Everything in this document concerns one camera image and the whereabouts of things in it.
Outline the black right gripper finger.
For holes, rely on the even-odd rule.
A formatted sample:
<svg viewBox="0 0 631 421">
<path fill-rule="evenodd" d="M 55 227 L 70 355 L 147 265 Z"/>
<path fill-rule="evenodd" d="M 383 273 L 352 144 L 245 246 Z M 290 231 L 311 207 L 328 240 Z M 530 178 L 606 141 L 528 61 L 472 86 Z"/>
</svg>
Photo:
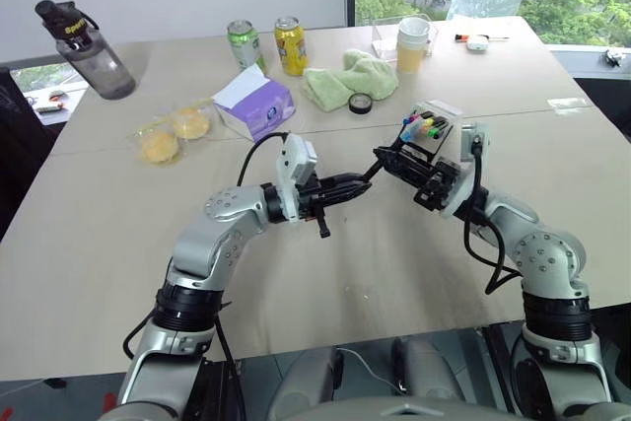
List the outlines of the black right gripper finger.
<svg viewBox="0 0 631 421">
<path fill-rule="evenodd" d="M 413 187 L 423 187 L 432 175 L 426 167 L 405 157 L 386 157 L 382 160 L 382 166 L 390 175 Z"/>
<path fill-rule="evenodd" d="M 378 162 L 387 171 L 431 171 L 433 166 L 404 149 L 380 146 L 373 150 Z"/>
</svg>

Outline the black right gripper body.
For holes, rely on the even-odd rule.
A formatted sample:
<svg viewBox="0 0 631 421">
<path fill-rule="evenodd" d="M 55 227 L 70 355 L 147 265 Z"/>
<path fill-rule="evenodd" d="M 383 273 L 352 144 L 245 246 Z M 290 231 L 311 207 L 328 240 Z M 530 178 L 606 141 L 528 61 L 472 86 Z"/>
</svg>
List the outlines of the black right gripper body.
<svg viewBox="0 0 631 421">
<path fill-rule="evenodd" d="M 414 202 L 429 211 L 442 211 L 448 205 L 450 193 L 460 174 L 460 165 L 440 158 L 430 166 L 429 177 L 418 188 Z"/>
</svg>

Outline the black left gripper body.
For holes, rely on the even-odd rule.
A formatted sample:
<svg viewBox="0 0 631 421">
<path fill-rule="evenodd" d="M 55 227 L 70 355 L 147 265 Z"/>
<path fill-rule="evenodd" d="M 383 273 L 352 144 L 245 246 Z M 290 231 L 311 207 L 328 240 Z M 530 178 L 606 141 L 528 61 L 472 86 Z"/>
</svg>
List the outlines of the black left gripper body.
<svg viewBox="0 0 631 421">
<path fill-rule="evenodd" d="M 305 184 L 296 184 L 298 217 L 301 220 L 323 219 L 325 214 L 321 196 L 329 186 L 329 178 L 311 176 Z"/>
</svg>

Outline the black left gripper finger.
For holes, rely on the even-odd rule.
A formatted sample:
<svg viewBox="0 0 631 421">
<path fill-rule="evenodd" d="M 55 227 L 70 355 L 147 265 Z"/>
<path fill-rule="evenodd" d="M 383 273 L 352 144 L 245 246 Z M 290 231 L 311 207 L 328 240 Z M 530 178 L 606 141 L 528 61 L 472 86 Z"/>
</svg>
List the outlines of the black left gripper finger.
<svg viewBox="0 0 631 421">
<path fill-rule="evenodd" d="M 371 186 L 370 182 L 362 180 L 337 182 L 322 192 L 322 202 L 344 203 L 361 196 Z"/>
<path fill-rule="evenodd" d="M 320 180 L 320 185 L 323 189 L 326 190 L 340 190 L 344 188 L 361 188 L 362 186 L 366 185 L 366 181 L 361 174 L 342 173 L 323 177 Z"/>
</svg>

